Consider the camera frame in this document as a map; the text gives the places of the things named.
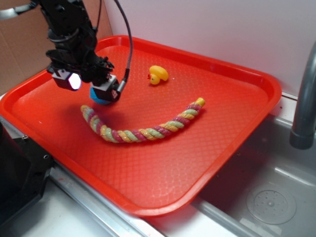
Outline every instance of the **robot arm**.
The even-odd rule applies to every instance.
[[[73,83],[74,77],[77,77],[79,82],[92,83],[98,99],[116,102],[126,84],[129,64],[120,85],[116,77],[111,75],[114,66],[108,61],[108,57],[95,54],[97,28],[92,27],[82,0],[32,0],[30,4],[5,11],[9,11],[10,17],[14,17],[37,5],[41,6],[48,23],[48,38],[55,44],[55,49],[49,50],[46,55],[51,59],[47,71],[52,74],[57,85],[77,90],[80,84]]]

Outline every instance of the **white wall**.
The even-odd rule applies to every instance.
[[[126,35],[104,0],[114,35]],[[134,37],[254,68],[298,95],[316,41],[315,0],[119,0]]]

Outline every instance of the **sink drain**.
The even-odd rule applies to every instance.
[[[272,225],[289,221],[296,211],[294,197],[276,185],[261,185],[251,190],[247,207],[254,218]]]

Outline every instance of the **tray rim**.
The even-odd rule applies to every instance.
[[[232,153],[232,149],[236,150],[239,146],[243,144],[243,142],[250,136],[252,131],[263,121],[263,119],[269,114],[270,110],[279,102],[281,98],[281,87],[278,81],[271,75],[266,74],[264,72],[260,72],[254,69],[250,69],[247,67],[243,67],[240,65],[228,63],[225,61],[221,61],[218,59],[209,58],[206,56],[198,55],[191,52],[186,52],[180,49],[176,49],[173,47],[165,46],[162,44],[150,42],[144,39],[133,38],[134,48],[148,52],[159,48],[159,56],[168,57],[168,59],[189,64],[191,66],[196,66],[200,69],[205,69],[211,71],[216,74],[220,74],[232,79],[241,80],[246,83],[250,83],[255,85],[261,89],[263,89],[267,96],[268,102],[265,107],[256,115],[256,117],[247,125],[246,129],[244,129],[236,139],[226,148],[221,155],[215,160],[212,166],[215,167],[222,167],[225,162],[229,159],[230,154]],[[129,46],[129,41],[127,36],[111,36],[105,37],[99,40],[98,45],[96,47],[96,52],[108,47],[108,46]],[[34,75],[33,77],[29,78],[25,82],[17,85],[15,88],[9,90],[4,97],[0,100],[0,114],[7,119],[10,123],[12,123],[17,129],[22,131],[24,134],[32,137],[36,142],[38,142],[44,149],[48,151],[53,151],[54,148],[46,142],[41,136],[34,132],[33,130],[29,129],[22,121],[15,118],[10,113],[10,107],[23,95],[29,93],[33,89],[37,88],[39,85],[44,84],[48,80],[51,79],[51,75],[46,72],[46,70]],[[142,217],[148,216],[159,216],[164,215],[166,213],[172,212],[185,204],[191,202],[195,196],[198,194],[206,183],[212,178],[211,173],[213,170],[209,167],[201,177],[192,185],[192,187],[183,194],[178,200],[173,203],[170,203],[166,206],[160,206],[157,208],[146,208],[141,207],[130,201],[127,197],[124,197],[120,192],[115,190],[113,187],[106,185],[103,181],[96,178],[91,174],[89,171],[82,168],[78,165],[75,161],[68,158],[65,154],[56,150],[51,152],[54,157],[59,157],[57,160],[60,159],[63,161],[62,165],[69,169],[72,173],[76,176],[81,178],[83,181],[91,185],[94,189],[104,195],[104,191],[106,193],[111,191],[110,197],[108,197],[112,202],[116,205],[124,209],[125,211]],[[223,163],[223,159],[220,157],[228,156]]]

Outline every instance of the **cardboard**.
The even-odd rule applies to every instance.
[[[0,9],[8,9],[29,0],[2,0]],[[97,23],[99,1],[84,0],[93,26]],[[47,38],[48,25],[38,6],[18,17],[0,21],[0,95],[44,70],[50,63],[45,53],[54,49]],[[102,1],[98,38],[112,35]]]

